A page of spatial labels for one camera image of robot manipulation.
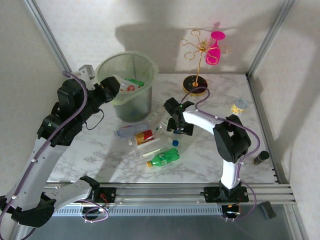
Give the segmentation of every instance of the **clear plastic bottle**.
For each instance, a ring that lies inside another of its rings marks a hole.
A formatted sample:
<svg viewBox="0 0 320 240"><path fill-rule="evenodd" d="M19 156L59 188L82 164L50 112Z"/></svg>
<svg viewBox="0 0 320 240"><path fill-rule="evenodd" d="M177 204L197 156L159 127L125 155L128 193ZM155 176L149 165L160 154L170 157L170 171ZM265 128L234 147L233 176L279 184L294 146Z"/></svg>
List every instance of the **clear plastic bottle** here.
<svg viewBox="0 0 320 240"><path fill-rule="evenodd" d="M140 132L140 133L134 135L134 137L128 139L127 142L129 145L140 145L140 144L150 142L154 139L155 138L154 138L154 134L152 133L152 131L147 130L147 131L143 131L143 132Z"/></svg>
<svg viewBox="0 0 320 240"><path fill-rule="evenodd" d="M139 124L121 127L118 130L114 131L114 135L122 139L132 138L134 135L138 133L142 133L147 130L149 130L148 123L139 123Z"/></svg>
<svg viewBox="0 0 320 240"><path fill-rule="evenodd" d="M169 113L167 113L166 109L161 106L156 110L150 112L145 120L149 124L150 129L153 131L153 133L156 133L156 130L158 130L159 127L162 126L163 122L168 116L170 116Z"/></svg>
<svg viewBox="0 0 320 240"><path fill-rule="evenodd" d="M164 150L167 146L172 144L171 137L161 136L152 141L146 142L141 145L137 145L133 148L132 152L135 156L140 157L141 159L155 154L161 150Z"/></svg>

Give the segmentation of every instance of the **red label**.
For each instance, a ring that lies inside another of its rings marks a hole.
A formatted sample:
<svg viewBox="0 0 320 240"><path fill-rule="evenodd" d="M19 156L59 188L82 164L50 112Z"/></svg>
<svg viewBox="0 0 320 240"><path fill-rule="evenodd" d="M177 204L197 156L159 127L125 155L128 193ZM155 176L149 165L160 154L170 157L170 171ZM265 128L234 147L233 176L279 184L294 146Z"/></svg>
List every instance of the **red label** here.
<svg viewBox="0 0 320 240"><path fill-rule="evenodd" d="M135 86L133 86L133 85L128 86L128 88L126 89L127 92L131 92L134 90L135 90Z"/></svg>
<svg viewBox="0 0 320 240"><path fill-rule="evenodd" d="M154 137L154 135L153 135L153 133L152 133L152 131L150 129L147 130L147 131L142 132L142 134L144 135L143 136L143 140L149 140L149 139Z"/></svg>
<svg viewBox="0 0 320 240"><path fill-rule="evenodd" d="M138 145L152 141L154 138L154 135L151 130L143 131L135 135L135 139Z"/></svg>

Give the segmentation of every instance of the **trash bin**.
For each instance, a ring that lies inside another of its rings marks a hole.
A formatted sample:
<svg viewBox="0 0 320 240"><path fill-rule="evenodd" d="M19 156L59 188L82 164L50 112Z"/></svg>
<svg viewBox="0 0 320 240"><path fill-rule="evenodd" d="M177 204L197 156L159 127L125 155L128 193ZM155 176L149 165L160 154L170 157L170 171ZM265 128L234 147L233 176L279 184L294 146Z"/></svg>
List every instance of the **trash bin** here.
<svg viewBox="0 0 320 240"><path fill-rule="evenodd" d="M152 85L158 66L146 55L137 51L124 51L108 57L95 70L97 80L118 75L144 82L134 91L119 91L111 101L118 118L134 123L143 120L151 110Z"/></svg>

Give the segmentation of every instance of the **gray wall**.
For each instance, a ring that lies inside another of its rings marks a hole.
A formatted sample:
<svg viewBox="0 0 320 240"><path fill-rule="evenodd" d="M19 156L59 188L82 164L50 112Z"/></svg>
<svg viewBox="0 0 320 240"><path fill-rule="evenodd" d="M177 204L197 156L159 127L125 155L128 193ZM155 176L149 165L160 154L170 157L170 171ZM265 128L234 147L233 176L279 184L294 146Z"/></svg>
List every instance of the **gray wall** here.
<svg viewBox="0 0 320 240"><path fill-rule="evenodd" d="M296 0L253 83L311 240L320 239L320 2Z"/></svg>
<svg viewBox="0 0 320 240"><path fill-rule="evenodd" d="M147 54L161 73L195 72L200 54L191 45L179 46L194 28L205 29L200 39L221 30L219 42L231 52L219 65L202 62L202 73L246 72L282 0L36 0L72 70L83 64L95 68L124 50Z"/></svg>

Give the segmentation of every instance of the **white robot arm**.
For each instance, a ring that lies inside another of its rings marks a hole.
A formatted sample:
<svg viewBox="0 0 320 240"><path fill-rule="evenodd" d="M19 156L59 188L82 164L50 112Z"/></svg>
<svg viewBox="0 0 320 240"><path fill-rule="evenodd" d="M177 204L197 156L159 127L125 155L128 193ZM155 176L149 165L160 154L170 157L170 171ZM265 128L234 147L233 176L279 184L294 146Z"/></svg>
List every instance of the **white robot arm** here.
<svg viewBox="0 0 320 240"><path fill-rule="evenodd" d="M168 99L164 108L172 118L168 122L167 130L192 135L194 125L197 125L214 135L217 150L223 159L222 177L219 182L220 195L217 202L234 202L244 190L237 179L238 159L248 152L251 140L244 129L192 109L192 105L194 103L190 101L179 104L173 97ZM235 115L227 119L242 125Z"/></svg>

